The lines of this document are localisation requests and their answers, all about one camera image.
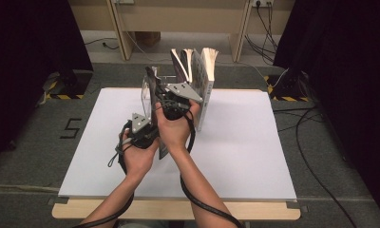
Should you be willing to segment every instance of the forearm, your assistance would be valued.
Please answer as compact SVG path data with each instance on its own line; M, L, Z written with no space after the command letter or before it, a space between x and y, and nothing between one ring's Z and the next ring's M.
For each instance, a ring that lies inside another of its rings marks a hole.
M141 180L141 177L126 176L113 192L81 223L104 219L118 212L128 202ZM115 221L114 219L96 227L113 227Z
M230 214L222 199L202 175L187 150L185 148L179 150L171 154L189 192L201 202ZM228 220L207 212L194 203L192 203L192 209L199 227L235 227Z

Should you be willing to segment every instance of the power socket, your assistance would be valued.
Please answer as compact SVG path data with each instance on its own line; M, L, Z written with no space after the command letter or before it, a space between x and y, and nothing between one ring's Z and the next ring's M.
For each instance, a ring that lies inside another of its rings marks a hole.
M257 7L257 1L260 2L260 7L261 8L268 8L273 6L274 0L253 0L252 7Z

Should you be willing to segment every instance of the white board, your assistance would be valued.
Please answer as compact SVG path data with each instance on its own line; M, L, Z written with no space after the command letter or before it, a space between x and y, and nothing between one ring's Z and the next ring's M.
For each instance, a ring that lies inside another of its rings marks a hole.
M61 197L105 197L124 179L115 146L133 112L143 113L139 88L104 88L59 192ZM296 200L268 94L259 90L212 92L191 156L226 200ZM135 191L137 199L185 198L172 158L158 159Z

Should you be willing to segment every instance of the dark backdrop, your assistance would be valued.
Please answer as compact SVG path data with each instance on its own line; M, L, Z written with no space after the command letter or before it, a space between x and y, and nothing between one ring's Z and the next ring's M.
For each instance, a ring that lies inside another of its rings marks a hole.
M92 70L67 0L0 1L0 152L43 94L52 72Z
M311 24L318 10L334 3L324 27ZM345 157L380 207L380 1L296 0L276 66L293 65L310 29L320 36L302 52L302 69L310 75Z

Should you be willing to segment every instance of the hazard tape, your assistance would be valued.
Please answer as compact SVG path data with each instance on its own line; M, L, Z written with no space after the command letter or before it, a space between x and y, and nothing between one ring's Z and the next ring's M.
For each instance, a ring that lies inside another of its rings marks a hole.
M270 79L269 76L265 76L264 80L267 84L268 80ZM309 99L306 96L277 96L274 88L272 85L268 85L267 87L268 94L270 96L270 99L275 101L286 101L286 102L308 102Z
M71 99L83 99L84 95L71 95L71 94L48 94L47 99L60 99L60 100L71 100Z

